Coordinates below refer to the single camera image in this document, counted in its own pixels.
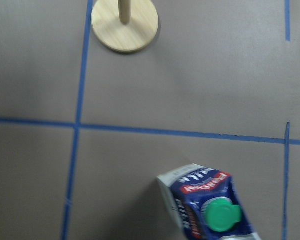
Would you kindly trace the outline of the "blue white milk carton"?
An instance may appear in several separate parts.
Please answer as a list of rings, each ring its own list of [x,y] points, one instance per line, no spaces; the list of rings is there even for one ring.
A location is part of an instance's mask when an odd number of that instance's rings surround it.
[[[188,240],[259,240],[231,174],[188,164],[157,176],[175,224]]]

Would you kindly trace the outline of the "wooden stand with round base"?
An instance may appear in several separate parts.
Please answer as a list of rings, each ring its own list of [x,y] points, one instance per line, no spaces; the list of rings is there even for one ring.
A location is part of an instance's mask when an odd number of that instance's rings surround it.
[[[97,39],[119,53],[147,47],[159,29],[159,15],[151,0],[98,0],[91,12]]]

